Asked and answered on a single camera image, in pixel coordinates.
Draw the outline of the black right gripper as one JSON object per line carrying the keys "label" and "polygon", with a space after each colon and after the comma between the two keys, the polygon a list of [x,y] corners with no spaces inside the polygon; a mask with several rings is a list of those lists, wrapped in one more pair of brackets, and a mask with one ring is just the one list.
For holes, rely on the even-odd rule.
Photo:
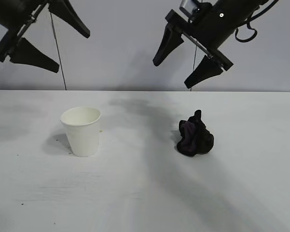
{"label": "black right gripper", "polygon": [[248,19],[260,5],[260,0],[218,0],[215,4],[198,0],[182,1],[180,10],[187,19],[174,10],[169,11],[153,64],[159,66],[184,42],[182,36],[186,36],[206,54],[184,81],[186,87],[192,88],[208,78],[221,75],[233,63],[219,51],[219,47],[238,27],[248,23]]}

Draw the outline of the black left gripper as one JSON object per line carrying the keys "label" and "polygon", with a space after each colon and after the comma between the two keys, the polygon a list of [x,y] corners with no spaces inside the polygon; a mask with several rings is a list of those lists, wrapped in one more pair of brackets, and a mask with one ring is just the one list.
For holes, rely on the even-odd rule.
{"label": "black left gripper", "polygon": [[[22,37],[47,4],[47,0],[0,0],[0,25],[7,29],[0,41],[0,62],[10,56],[10,62],[14,64],[30,65],[54,73],[59,71],[57,62]],[[85,38],[90,37],[90,30],[69,0],[51,0],[48,9]]]}

